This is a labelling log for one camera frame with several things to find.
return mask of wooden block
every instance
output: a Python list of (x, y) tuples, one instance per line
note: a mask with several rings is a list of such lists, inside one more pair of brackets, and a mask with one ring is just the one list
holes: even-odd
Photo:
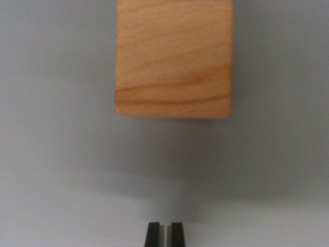
[(116, 113), (230, 113), (231, 0), (118, 0)]

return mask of light wooden block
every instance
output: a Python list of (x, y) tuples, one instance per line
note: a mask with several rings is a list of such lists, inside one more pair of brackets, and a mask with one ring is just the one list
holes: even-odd
[(233, 3), (118, 0), (117, 114), (230, 114)]

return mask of wood grain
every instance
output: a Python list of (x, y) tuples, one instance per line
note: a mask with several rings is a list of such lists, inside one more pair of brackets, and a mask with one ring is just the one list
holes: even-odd
[(118, 0), (116, 113), (228, 116), (232, 43), (230, 0)]

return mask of wooden cube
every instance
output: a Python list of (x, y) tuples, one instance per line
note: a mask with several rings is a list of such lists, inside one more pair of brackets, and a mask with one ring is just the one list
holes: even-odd
[(230, 114), (231, 0), (118, 0), (117, 114)]

